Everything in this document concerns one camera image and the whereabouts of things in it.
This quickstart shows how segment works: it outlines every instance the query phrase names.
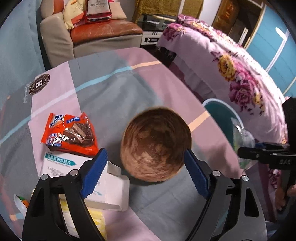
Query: doorway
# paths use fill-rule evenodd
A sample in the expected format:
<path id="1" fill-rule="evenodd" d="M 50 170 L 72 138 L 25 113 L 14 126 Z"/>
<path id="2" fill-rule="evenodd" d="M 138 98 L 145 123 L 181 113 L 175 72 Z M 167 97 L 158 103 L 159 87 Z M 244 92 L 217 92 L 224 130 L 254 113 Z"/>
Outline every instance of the doorway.
<path id="1" fill-rule="evenodd" d="M 263 10 L 261 0 L 222 0 L 213 27 L 245 46 Z"/>

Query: floral bedspread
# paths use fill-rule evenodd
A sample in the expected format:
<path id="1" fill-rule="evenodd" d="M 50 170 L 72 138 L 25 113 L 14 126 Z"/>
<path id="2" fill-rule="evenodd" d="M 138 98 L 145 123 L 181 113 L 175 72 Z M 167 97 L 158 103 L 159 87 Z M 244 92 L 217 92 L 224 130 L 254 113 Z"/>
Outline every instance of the floral bedspread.
<path id="1" fill-rule="evenodd" d="M 239 114 L 257 140 L 279 143 L 286 138 L 284 96 L 260 64 L 229 36 L 201 20 L 179 15 L 157 45 L 176 53 Z"/>

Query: brown leather cushion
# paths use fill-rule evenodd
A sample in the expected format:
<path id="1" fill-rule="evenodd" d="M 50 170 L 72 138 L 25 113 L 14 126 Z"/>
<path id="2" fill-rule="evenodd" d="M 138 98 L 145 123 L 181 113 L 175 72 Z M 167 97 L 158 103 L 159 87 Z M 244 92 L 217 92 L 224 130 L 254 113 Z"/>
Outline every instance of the brown leather cushion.
<path id="1" fill-rule="evenodd" d="M 71 31 L 74 45 L 97 39 L 106 39 L 131 34 L 142 34 L 143 30 L 127 20 L 115 19 L 102 23 L 89 23 L 75 27 Z"/>

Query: person's hand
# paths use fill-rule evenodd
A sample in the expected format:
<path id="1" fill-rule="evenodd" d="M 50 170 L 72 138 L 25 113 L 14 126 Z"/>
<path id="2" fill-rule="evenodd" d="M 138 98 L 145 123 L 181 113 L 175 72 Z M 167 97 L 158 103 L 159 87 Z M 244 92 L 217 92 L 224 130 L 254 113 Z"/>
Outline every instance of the person's hand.
<path id="1" fill-rule="evenodd" d="M 287 191 L 287 195 L 289 197 L 296 196 L 296 185 L 289 187 L 289 189 Z M 276 197 L 274 200 L 274 205 L 277 210 L 281 210 L 282 207 L 286 205 L 285 191 L 283 190 L 283 188 L 281 186 L 281 177 L 279 177 L 278 182 L 277 182 Z"/>

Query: circular logo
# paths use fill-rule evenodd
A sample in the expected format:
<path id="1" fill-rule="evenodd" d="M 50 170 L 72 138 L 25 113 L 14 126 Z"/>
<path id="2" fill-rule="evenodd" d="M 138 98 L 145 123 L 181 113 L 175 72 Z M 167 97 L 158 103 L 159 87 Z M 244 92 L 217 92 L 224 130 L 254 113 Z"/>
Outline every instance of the circular logo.
<path id="1" fill-rule="evenodd" d="M 29 89 L 29 94 L 34 95 L 38 92 L 40 92 L 49 82 L 50 75 L 49 74 L 43 74 L 39 76 L 34 82 L 31 84 Z"/>

